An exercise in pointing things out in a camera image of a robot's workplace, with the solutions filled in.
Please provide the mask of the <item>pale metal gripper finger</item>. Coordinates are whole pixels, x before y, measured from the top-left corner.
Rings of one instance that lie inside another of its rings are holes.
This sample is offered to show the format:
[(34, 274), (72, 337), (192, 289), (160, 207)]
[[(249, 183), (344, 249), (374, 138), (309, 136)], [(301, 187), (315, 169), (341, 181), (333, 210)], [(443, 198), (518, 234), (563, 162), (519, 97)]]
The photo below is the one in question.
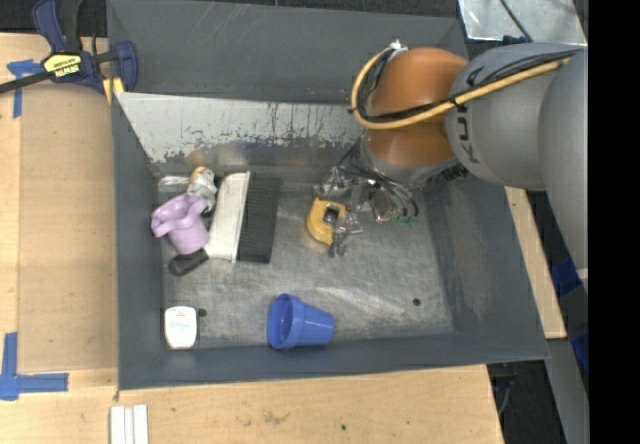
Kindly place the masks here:
[(346, 252), (347, 241), (364, 232), (359, 216), (347, 212), (340, 216), (334, 226), (333, 241), (329, 246), (329, 256), (332, 258), (343, 256)]
[(350, 188), (350, 182), (344, 177), (329, 176), (313, 185), (313, 195), (324, 200), (337, 200), (343, 197)]

